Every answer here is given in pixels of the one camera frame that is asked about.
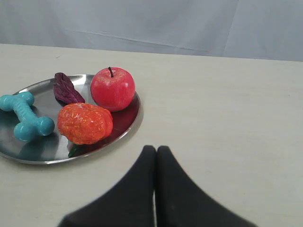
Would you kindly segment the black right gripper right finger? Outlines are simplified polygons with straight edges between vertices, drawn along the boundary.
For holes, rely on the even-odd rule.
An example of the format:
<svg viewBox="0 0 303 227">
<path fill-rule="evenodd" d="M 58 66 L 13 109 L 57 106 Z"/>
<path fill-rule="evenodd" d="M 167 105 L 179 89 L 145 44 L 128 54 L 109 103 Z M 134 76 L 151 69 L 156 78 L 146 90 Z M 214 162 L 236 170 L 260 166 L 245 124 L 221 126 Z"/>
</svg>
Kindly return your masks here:
<svg viewBox="0 0 303 227">
<path fill-rule="evenodd" d="M 155 202 L 159 227 L 253 227 L 199 188 L 168 146 L 156 156 Z"/>
</svg>

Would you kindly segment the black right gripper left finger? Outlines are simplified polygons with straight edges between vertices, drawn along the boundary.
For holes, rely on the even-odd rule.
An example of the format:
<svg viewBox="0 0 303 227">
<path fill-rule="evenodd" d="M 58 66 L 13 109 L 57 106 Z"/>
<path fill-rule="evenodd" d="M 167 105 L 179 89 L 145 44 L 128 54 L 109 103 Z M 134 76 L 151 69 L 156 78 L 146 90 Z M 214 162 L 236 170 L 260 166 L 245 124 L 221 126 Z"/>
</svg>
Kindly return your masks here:
<svg viewBox="0 0 303 227">
<path fill-rule="evenodd" d="M 156 150 L 145 145 L 126 175 L 104 195 L 67 214 L 61 227 L 152 227 Z"/>
</svg>

